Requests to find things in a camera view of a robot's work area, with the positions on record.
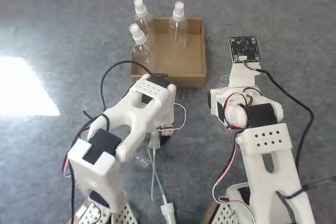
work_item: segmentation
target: white wire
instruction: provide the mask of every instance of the white wire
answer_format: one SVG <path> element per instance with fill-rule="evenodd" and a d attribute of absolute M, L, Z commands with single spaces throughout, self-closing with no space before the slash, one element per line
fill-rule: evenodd
<path fill-rule="evenodd" d="M 155 177 L 155 149 L 153 149 L 153 173 L 152 173 L 152 186 L 151 186 L 151 200 L 153 201 L 154 192 L 154 177 Z"/>
<path fill-rule="evenodd" d="M 161 182 L 160 182 L 160 180 L 159 180 L 159 177 L 158 177 L 158 175 L 157 175 L 157 173 L 156 173 L 156 169 L 155 169 L 155 166 L 154 166 L 154 164 L 153 164 L 153 159 L 152 159 L 152 156 L 151 156 L 151 151 L 149 150 L 149 146 L 147 146 L 147 152 L 148 152 L 148 155 L 149 155 L 149 159 L 150 159 L 150 161 L 151 161 L 151 164 L 152 164 L 152 168 L 153 168 L 153 170 L 154 170 L 154 174 L 155 174 L 156 181 L 157 181 L 157 183 L 158 183 L 158 185 L 159 185 L 159 188 L 160 188 L 160 191 L 161 191 L 161 194 L 162 194 L 163 203 L 166 205 L 166 204 L 168 204 L 167 199 L 166 199 L 166 195 L 164 194 L 163 187 L 162 187 Z"/>
<path fill-rule="evenodd" d="M 219 199 L 216 198 L 215 196 L 215 188 L 216 186 L 219 184 L 219 182 L 222 181 L 222 179 L 224 178 L 224 176 L 227 174 L 227 172 L 229 171 L 232 163 L 233 163 L 233 160 L 235 159 L 235 155 L 236 155 L 236 146 L 235 146 L 235 149 L 234 149 L 234 152 L 233 152 L 233 158 L 232 160 L 230 161 L 230 163 L 228 164 L 228 167 L 227 169 L 223 172 L 223 174 L 217 179 L 216 183 L 214 184 L 214 186 L 212 187 L 212 197 L 214 199 L 214 201 L 216 201 L 218 204 L 221 204 L 223 203 L 222 201 L 219 201 Z"/>
<path fill-rule="evenodd" d="M 177 131 L 183 128 L 183 126 L 185 125 L 185 120 L 187 118 L 187 110 L 185 109 L 185 107 L 182 104 L 179 103 L 174 103 L 174 105 L 178 105 L 183 109 L 184 112 L 184 116 L 183 116 L 183 123 L 180 127 L 178 128 L 166 128 L 166 129 L 158 129 L 158 131 L 165 131 L 165 130 L 173 130 L 173 131 Z"/>
<path fill-rule="evenodd" d="M 221 180 L 224 178 L 224 176 L 226 175 L 226 173 L 229 171 L 232 163 L 233 163 L 233 160 L 235 159 L 235 155 L 236 155 L 236 149 L 237 149 L 237 146 L 235 145 L 234 146 L 234 151 L 233 151 L 233 157 L 230 161 L 230 163 L 228 164 L 228 167 L 226 168 L 226 170 L 223 172 L 223 174 L 220 175 L 220 177 L 217 179 L 216 183 L 214 184 L 214 186 L 212 187 L 212 198 L 214 199 L 214 201 L 216 201 L 218 204 L 221 204 L 221 205 L 228 205 L 228 204 L 231 204 L 232 202 L 238 202 L 242 205 L 244 205 L 245 208 L 247 208 L 249 214 L 251 215 L 251 219 L 252 219 L 252 223 L 256 223 L 255 219 L 254 219 L 254 216 L 253 216 L 253 213 L 250 209 L 250 207 L 245 204 L 244 202 L 240 201 L 240 200 L 229 200 L 229 201 L 222 201 L 220 200 L 220 197 L 217 199 L 216 196 L 215 196 L 215 188 L 216 186 L 219 184 L 219 182 L 221 182 Z"/>

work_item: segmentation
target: bottle cap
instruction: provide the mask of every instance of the bottle cap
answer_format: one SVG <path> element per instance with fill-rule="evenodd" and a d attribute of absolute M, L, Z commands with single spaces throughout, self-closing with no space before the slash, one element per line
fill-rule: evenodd
<path fill-rule="evenodd" d="M 173 11 L 173 19 L 175 21 L 182 21 L 184 19 L 184 3 L 182 1 L 177 1 L 175 3 L 175 8 Z"/>
<path fill-rule="evenodd" d="M 134 7 L 135 13 L 139 18 L 144 18 L 145 16 L 147 16 L 148 11 L 145 4 L 143 3 L 143 0 L 134 0 Z"/>
<path fill-rule="evenodd" d="M 130 25 L 129 30 L 137 45 L 142 45 L 146 43 L 147 37 L 137 24 Z"/>

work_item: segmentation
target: white connector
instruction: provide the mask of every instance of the white connector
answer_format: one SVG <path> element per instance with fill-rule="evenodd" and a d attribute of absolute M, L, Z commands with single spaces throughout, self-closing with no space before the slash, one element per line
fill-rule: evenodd
<path fill-rule="evenodd" d="M 247 60 L 247 56 L 246 55 L 238 56 L 238 60 L 240 60 L 240 61 Z"/>
<path fill-rule="evenodd" d="M 162 136 L 171 136 L 174 133 L 174 124 L 165 124 L 163 129 L 159 131 Z"/>
<path fill-rule="evenodd" d="M 153 131 L 151 134 L 150 134 L 150 139 L 149 139 L 149 143 L 148 143 L 148 146 L 150 149 L 159 149 L 161 144 L 160 144 L 160 135 L 159 135 L 159 132 L 158 131 Z"/>
<path fill-rule="evenodd" d="M 176 224 L 175 210 L 173 203 L 164 204 L 161 206 L 161 213 L 164 216 L 167 224 Z"/>

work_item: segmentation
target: white spray nozzle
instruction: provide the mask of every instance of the white spray nozzle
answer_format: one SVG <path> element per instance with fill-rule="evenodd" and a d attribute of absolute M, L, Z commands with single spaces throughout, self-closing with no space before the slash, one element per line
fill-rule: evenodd
<path fill-rule="evenodd" d="M 161 213 L 166 220 L 166 224 L 176 224 L 175 214 L 174 214 L 174 205 L 173 203 L 165 203 L 161 206 Z"/>
<path fill-rule="evenodd" d="M 147 8 L 143 3 L 143 0 L 134 0 L 135 13 L 138 17 L 144 18 L 147 14 Z"/>
<path fill-rule="evenodd" d="M 129 30 L 137 45 L 142 45 L 146 43 L 147 37 L 137 24 L 130 25 Z"/>
<path fill-rule="evenodd" d="M 181 21 L 184 19 L 184 3 L 182 1 L 177 1 L 175 3 L 175 8 L 173 11 L 173 19 L 175 21 Z"/>

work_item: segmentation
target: perforated base plate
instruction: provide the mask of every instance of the perforated base plate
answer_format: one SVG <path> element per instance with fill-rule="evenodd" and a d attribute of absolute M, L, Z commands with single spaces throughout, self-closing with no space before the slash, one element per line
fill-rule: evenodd
<path fill-rule="evenodd" d="M 81 206 L 75 211 L 75 224 L 105 224 L 107 223 L 110 214 L 106 212 L 106 208 L 102 210 L 102 215 L 98 209 L 98 204 L 95 206 L 88 200 L 85 200 Z M 126 204 L 124 209 L 118 214 L 114 215 L 113 224 L 138 224 L 132 209 L 129 204 Z"/>
<path fill-rule="evenodd" d="M 229 204 L 222 204 L 218 206 L 218 210 L 211 224 L 239 224 L 235 217 L 235 212 L 231 210 Z"/>
<path fill-rule="evenodd" d="M 116 224 L 138 224 L 129 204 L 119 213 L 115 221 Z"/>

